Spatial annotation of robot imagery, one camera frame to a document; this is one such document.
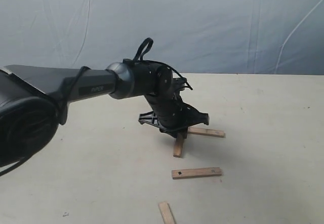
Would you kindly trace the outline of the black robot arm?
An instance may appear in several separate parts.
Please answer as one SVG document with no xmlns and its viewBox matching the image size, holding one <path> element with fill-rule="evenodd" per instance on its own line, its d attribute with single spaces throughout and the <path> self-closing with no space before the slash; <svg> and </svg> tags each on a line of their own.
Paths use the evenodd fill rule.
<svg viewBox="0 0 324 224">
<path fill-rule="evenodd" d="M 125 59 L 104 70 L 8 65 L 1 69 L 1 166 L 22 162 L 42 150 L 67 121 L 71 103 L 101 95 L 143 96 L 151 112 L 139 116 L 176 137 L 188 127 L 208 124 L 209 115 L 185 103 L 183 76 L 167 64 Z"/>
</svg>

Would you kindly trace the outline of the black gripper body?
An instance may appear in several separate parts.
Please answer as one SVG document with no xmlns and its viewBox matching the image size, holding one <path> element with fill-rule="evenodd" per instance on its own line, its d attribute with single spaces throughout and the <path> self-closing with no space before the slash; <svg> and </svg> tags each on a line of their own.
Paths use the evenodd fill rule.
<svg viewBox="0 0 324 224">
<path fill-rule="evenodd" d="M 145 95 L 152 111 L 139 114 L 139 123 L 157 127 L 161 133 L 184 138 L 190 126 L 209 124 L 209 114 L 198 111 L 185 103 L 180 92 L 189 88 L 187 79 L 173 78 L 169 86 L 161 86 L 157 92 Z"/>
</svg>

